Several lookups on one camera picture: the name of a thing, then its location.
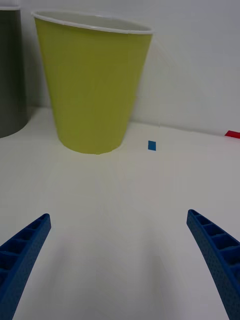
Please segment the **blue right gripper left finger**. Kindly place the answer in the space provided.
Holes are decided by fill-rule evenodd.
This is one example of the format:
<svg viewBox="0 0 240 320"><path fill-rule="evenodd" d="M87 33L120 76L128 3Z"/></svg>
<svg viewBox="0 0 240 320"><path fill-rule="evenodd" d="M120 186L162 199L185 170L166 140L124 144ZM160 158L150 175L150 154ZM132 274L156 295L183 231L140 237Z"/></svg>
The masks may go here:
<svg viewBox="0 0 240 320"><path fill-rule="evenodd" d="M11 320L37 257L51 230L48 213L0 246L0 318Z"/></svg>

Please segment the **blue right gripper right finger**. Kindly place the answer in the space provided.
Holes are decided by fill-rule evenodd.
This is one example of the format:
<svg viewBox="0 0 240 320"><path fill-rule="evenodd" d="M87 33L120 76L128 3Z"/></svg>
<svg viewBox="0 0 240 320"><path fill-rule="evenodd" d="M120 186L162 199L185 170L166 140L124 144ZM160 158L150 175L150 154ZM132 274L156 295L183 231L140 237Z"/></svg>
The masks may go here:
<svg viewBox="0 0 240 320"><path fill-rule="evenodd" d="M186 224L215 283L227 316L240 319L240 242L212 221L190 209Z"/></svg>

